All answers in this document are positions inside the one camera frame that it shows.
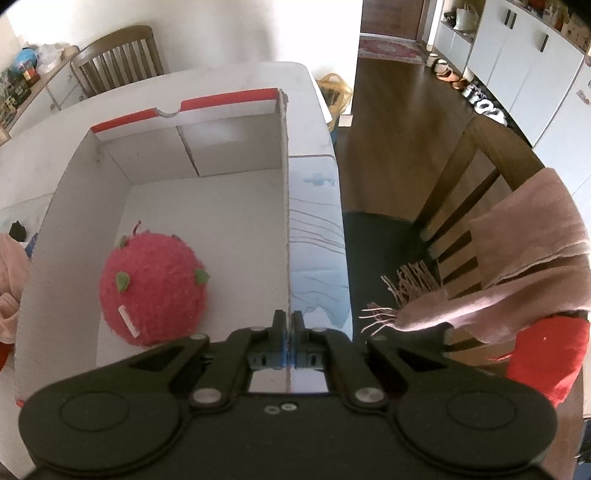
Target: chair backrest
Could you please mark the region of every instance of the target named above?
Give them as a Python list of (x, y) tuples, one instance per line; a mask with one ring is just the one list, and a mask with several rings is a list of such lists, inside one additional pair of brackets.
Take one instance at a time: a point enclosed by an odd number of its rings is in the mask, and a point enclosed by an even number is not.
[(71, 66), (89, 97), (164, 74), (148, 25), (123, 28), (96, 40), (72, 59)]
[[(465, 200), (453, 211), (449, 217), (430, 234), (427, 240), (433, 245), (441, 239), (451, 228), (466, 216), (468, 212), (489, 191), (492, 185), (502, 177), (511, 190), (516, 190), (528, 178), (544, 168), (543, 163), (534, 154), (533, 150), (513, 131), (494, 120), (483, 115), (475, 115), (464, 130), (456, 149), (444, 167), (431, 194), (427, 198), (421, 212), (414, 221), (414, 226), (423, 230), (435, 217), (445, 199), (448, 198), (460, 178), (474, 160), (476, 153), (481, 151), (490, 160), (494, 169), (482, 182), (465, 198)], [(440, 254), (434, 255), (435, 259), (443, 262), (452, 255), (468, 246), (472, 241), (470, 231), (466, 230), (451, 245)], [(477, 269), (478, 261), (472, 257), (452, 272), (442, 278), (442, 283), (447, 284), (461, 276)], [(471, 285), (465, 290), (454, 295), (461, 297), (479, 291), (480, 282)]]

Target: red cloth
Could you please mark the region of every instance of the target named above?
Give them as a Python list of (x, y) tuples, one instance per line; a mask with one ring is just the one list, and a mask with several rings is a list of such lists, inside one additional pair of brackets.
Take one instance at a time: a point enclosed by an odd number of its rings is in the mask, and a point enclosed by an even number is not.
[(0, 342), (0, 370), (4, 367), (8, 355), (12, 352), (14, 345), (8, 345), (7, 343)]
[(536, 389), (556, 408), (573, 387), (589, 344), (589, 322), (549, 317), (515, 338), (507, 378)]

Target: white table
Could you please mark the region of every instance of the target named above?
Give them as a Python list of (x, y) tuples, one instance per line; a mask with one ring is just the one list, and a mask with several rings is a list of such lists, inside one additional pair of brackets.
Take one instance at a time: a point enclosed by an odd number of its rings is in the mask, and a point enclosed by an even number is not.
[[(330, 327), (352, 336), (348, 274), (335, 154), (308, 70), (295, 63), (260, 63), (189, 70), (117, 88), (42, 123), (0, 147), (0, 218), (50, 196), (90, 127), (157, 108), (177, 112), (185, 99), (275, 87), (288, 99), (288, 186), (291, 309), (307, 327)], [(31, 467), (17, 431), (14, 372), (0, 375), (0, 461), (17, 476)], [(304, 377), (296, 384), (305, 383)]]

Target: doormat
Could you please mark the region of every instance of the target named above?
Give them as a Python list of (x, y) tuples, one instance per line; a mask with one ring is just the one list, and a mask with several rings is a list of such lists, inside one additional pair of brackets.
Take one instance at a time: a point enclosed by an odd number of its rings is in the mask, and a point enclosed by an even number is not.
[(417, 42), (403, 38), (362, 35), (359, 39), (359, 57), (425, 65), (423, 51)]

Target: pink fuzzy toy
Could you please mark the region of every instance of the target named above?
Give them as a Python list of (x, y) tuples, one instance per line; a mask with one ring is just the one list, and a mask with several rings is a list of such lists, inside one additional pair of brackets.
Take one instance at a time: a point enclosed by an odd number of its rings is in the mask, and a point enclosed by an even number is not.
[(155, 345), (192, 335), (206, 307), (203, 264), (177, 236), (123, 237), (100, 276), (107, 324), (131, 345)]

